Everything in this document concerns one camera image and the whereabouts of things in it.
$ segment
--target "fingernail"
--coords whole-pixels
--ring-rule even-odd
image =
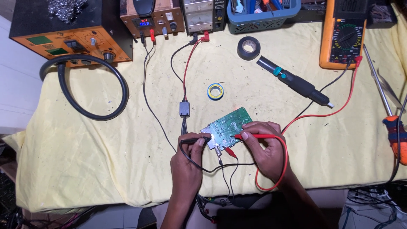
[[[243,140],[246,140],[249,137],[249,135],[246,132],[243,132],[241,136]]]
[[[203,146],[204,143],[205,143],[205,139],[199,139],[199,140],[198,140],[198,145],[199,145],[199,146]]]

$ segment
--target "yellow cloth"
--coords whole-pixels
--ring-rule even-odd
[[[406,21],[391,29],[366,30],[365,44],[375,66],[396,94],[405,81],[407,64]],[[291,121],[310,100],[280,82],[253,61],[244,61],[236,53],[238,41],[247,35],[261,43],[261,55],[321,88],[339,71],[319,67],[322,23],[295,24],[273,31],[232,35],[228,29],[210,34],[210,41],[195,49],[186,74],[191,117],[188,130],[199,132],[210,122],[245,107],[253,120],[273,121],[282,126]],[[177,147],[182,119],[178,115],[182,84],[170,67],[171,54],[191,37],[157,37],[155,54],[147,65],[146,95],[160,119],[168,138]],[[151,41],[147,40],[150,49]],[[183,76],[191,46],[174,58],[174,69]],[[17,204],[31,212],[57,212],[91,205],[126,203],[146,207],[162,203],[171,195],[169,161],[174,154],[158,122],[146,106],[142,93],[143,60],[141,43],[134,44],[133,62],[119,63],[117,69],[126,78],[130,98],[127,107],[110,121],[93,121],[80,115],[61,92],[56,72],[44,81],[38,108],[26,131],[5,138],[18,152],[16,183]],[[86,110],[105,115],[121,99],[117,79],[102,66],[79,67],[67,71],[72,94]],[[328,87],[334,109],[313,104],[307,114],[328,114],[345,103],[351,71]],[[211,101],[208,86],[223,82],[224,96]],[[350,103],[340,113],[309,117],[295,122],[287,130],[290,162],[305,188],[344,187],[386,181],[392,172],[394,155],[382,124],[386,112],[364,58]],[[252,157],[243,144],[233,147],[239,162]],[[223,163],[234,158],[223,154]],[[203,152],[203,166],[214,168],[214,151]],[[225,169],[230,179],[234,167]],[[233,176],[235,194],[260,193],[254,183],[256,167],[239,166]],[[396,179],[406,179],[401,165]],[[260,177],[263,187],[271,181]],[[225,195],[228,189],[222,173],[203,174],[200,194]]]

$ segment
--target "hand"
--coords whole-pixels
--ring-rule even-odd
[[[278,139],[264,139],[267,147],[263,149],[252,134],[273,134],[282,138],[280,125],[273,122],[251,122],[242,125],[240,132],[243,140],[251,150],[259,170],[269,179],[277,182],[284,165],[284,149]],[[291,170],[288,161],[287,170]]]
[[[173,193],[171,199],[175,201],[193,201],[202,182],[202,170],[192,164],[179,149],[179,142],[185,139],[198,139],[194,144],[183,144],[184,152],[198,165],[201,165],[202,149],[205,143],[203,136],[210,138],[207,133],[189,133],[178,138],[177,153],[171,158],[171,174],[173,177]]]

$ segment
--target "plastic basket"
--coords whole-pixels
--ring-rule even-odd
[[[229,0],[227,12],[229,18],[229,31],[232,34],[257,32],[266,29],[276,29],[287,18],[294,17],[301,8],[301,0],[283,0],[282,10],[271,12],[247,14],[246,7],[242,13],[232,13],[231,0]]]

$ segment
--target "orange multimeter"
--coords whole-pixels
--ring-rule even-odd
[[[319,65],[322,68],[355,68],[362,53],[368,0],[327,0]]]

